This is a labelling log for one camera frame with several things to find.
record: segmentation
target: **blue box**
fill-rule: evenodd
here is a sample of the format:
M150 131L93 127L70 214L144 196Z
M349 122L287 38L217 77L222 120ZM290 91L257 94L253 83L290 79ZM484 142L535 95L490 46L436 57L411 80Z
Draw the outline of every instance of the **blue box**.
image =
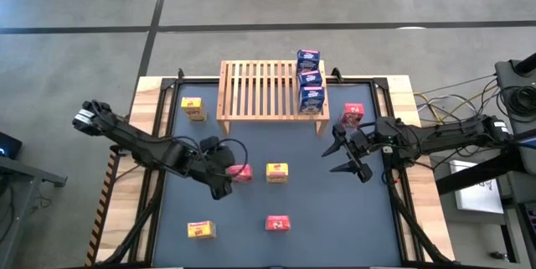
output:
M300 114L318 114L322 111L324 103L324 88L318 87L303 87L300 89L298 98Z
M316 50L299 50L296 73L318 70L320 62L320 51Z
M304 86L322 86L322 74L320 71L301 72L298 74L300 87Z

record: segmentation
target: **table leg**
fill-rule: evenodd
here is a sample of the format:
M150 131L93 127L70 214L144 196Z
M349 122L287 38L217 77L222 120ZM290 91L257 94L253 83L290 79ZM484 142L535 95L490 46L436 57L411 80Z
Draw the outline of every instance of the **table leg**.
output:
M218 124L219 124L219 128L221 128L221 132L227 136L229 135L230 131L231 131L231 125L230 125L230 122L222 122L222 121L218 121Z
M323 121L323 122L315 122L315 125L317 127L317 136L321 136L324 132L324 129L326 129L327 123L329 121Z

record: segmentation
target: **snack box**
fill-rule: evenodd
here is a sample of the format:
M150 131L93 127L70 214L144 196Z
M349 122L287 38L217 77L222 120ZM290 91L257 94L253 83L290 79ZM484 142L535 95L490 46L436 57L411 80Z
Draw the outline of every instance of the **snack box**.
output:
M244 164L229 166L228 168L229 174L238 173L242 169L243 166ZM253 179L253 171L251 170L251 166L249 164L246 164L244 170L240 172L238 175L233 177L233 181L235 182L248 182L248 181L251 181L252 179Z
M364 114L365 111L362 104L345 103L343 115L341 116L341 124L343 127L357 128Z
M211 221L188 223L188 237L195 239L216 237L216 225Z
M289 230L291 219L288 215L268 215L265 227L266 230Z
M322 74L320 71L301 72L298 74L298 82L300 87L304 86L322 86Z
M316 50L299 50L296 73L318 70L320 52Z
M288 164L267 163L266 181L270 183L285 183L288 180Z
M204 121L207 119L201 97L183 97L181 108L191 121Z
M318 87L303 87L300 89L298 98L298 106L300 114L318 114L322 111L324 103L324 88Z

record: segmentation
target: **wooden dish rack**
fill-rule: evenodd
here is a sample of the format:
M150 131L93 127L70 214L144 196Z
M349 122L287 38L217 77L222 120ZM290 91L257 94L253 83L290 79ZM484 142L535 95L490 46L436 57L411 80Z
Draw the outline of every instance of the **wooden dish rack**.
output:
M325 91L322 111L298 113L295 60L227 60L221 62L216 120L225 135L231 122L315 122L320 135L329 122L324 62L318 66Z

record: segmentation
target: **wooden platform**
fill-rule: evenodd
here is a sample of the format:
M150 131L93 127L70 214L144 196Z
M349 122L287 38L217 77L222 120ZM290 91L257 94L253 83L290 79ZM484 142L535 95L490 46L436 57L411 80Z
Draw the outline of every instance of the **wooden platform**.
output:
M344 76L356 78L385 77L389 82L389 92L391 102L396 117L401 118L406 124L420 126L419 115L417 113L413 91L411 89L410 78L407 75L360 75ZM151 133L155 118L158 96L160 92L161 76L142 77L139 80L134 104L131 111L130 123ZM185 77L185 79L208 79L214 80L214 76ZM384 100L379 98L379 105L382 113L386 115ZM162 115L161 130L165 130L168 124L167 117L169 111L169 99L166 99L164 114ZM421 163L430 164L428 157L422 157ZM137 206L142 186L143 170L135 170L129 173L119 182L111 182L117 174L127 171L134 166L130 157L118 157L111 155L106 180L102 189L102 197L98 203L95 216L95 225L90 235L90 247L87 253L86 265L95 261L104 261L117 248L131 229L136 218ZM446 228L445 217L441 208L439 194L437 193L434 174L426 167L415 165L408 168L408 179L410 192L413 198L415 213L419 225L429 236L431 241L445 256L454 260L454 252L451 240ZM147 225L144 226L142 239L139 246L138 256L143 256L143 251L147 246ZM404 238L408 246L411 243L411 233L407 225L403 225ZM408 251L410 260L415 259L415 252Z
M325 80L323 60L318 70ZM231 122L315 122L318 135L329 122L325 81L322 111L317 115L298 112L295 60L224 60L219 79L216 119L226 135Z

